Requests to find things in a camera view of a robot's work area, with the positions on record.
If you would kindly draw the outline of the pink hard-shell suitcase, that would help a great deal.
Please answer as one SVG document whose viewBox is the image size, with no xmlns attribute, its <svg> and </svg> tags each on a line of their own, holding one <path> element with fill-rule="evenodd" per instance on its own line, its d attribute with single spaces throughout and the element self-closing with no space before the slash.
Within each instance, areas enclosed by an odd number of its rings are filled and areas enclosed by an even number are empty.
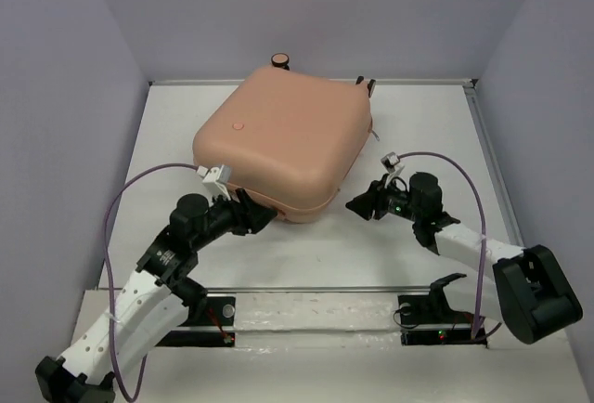
<svg viewBox="0 0 594 403">
<path fill-rule="evenodd" d="M 292 223 L 317 220 L 341 189 L 373 129 L 376 82 L 292 71 L 285 53 L 250 74 L 193 138 L 195 164 L 226 165 L 227 187 Z"/>
</svg>

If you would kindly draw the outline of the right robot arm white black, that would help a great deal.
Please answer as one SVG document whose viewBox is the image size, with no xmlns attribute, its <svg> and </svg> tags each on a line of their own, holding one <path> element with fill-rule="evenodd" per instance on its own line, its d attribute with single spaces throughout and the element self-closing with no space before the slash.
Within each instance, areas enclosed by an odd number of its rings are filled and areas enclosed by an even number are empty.
<svg viewBox="0 0 594 403">
<path fill-rule="evenodd" d="M 418 172 L 407 188 L 385 175 L 347 202 L 348 210 L 369 221 L 396 215 L 411 222 L 423 248 L 485 274 L 495 297 L 485 297 L 481 317 L 507 327 L 531 345 L 577 323 L 583 308 L 554 253 L 544 245 L 522 247 L 488 239 L 448 214 L 434 175 Z"/>
</svg>

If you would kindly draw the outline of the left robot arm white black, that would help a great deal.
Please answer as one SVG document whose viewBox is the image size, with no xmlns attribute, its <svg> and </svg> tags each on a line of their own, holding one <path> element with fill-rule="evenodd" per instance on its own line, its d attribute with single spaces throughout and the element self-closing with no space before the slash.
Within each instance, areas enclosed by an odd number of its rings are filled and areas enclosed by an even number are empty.
<svg viewBox="0 0 594 403">
<path fill-rule="evenodd" d="M 231 199 L 180 198 L 125 285 L 109 292 L 107 309 L 58 357 L 40 361 L 35 376 L 43 398 L 112 402 L 122 395 L 135 401 L 123 388 L 125 372 L 143 368 L 148 352 L 173 328 L 204 316 L 207 291 L 189 276 L 199 251 L 227 233 L 256 234 L 276 216 L 243 189 Z"/>
</svg>

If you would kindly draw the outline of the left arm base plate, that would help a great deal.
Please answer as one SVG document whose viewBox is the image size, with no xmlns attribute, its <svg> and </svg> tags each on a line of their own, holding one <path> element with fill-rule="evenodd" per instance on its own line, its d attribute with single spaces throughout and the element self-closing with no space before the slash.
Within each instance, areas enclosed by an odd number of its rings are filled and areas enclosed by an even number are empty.
<svg viewBox="0 0 594 403">
<path fill-rule="evenodd" d="M 157 347 L 231 348 L 236 343 L 236 296 L 209 295 L 203 310 L 192 308 L 187 319 L 166 334 Z"/>
</svg>

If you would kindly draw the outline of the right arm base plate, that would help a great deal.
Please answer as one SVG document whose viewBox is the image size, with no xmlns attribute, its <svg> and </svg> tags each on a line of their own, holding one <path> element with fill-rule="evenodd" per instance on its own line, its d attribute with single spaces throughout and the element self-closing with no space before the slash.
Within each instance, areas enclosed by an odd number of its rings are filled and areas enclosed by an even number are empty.
<svg viewBox="0 0 594 403">
<path fill-rule="evenodd" d="M 400 294 L 393 320 L 400 329 L 403 346 L 484 345 L 486 331 L 471 337 L 473 315 L 450 309 L 436 310 L 429 295 Z"/>
</svg>

